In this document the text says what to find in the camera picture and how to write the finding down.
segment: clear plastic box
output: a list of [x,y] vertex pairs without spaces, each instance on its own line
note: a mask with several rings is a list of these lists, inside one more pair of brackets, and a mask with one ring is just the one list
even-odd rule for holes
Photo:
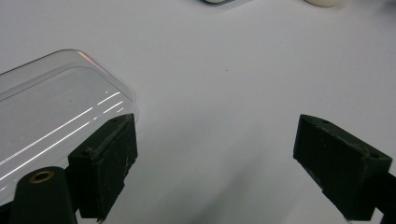
[[134,92],[79,50],[0,75],[0,205],[18,181],[67,156],[109,119],[138,110]]

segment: screw hole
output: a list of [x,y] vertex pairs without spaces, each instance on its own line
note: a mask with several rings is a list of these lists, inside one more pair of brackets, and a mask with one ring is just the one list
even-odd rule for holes
[[54,173],[52,171],[41,171],[32,175],[32,177],[30,177],[30,182],[32,184],[39,184],[51,179],[53,175]]

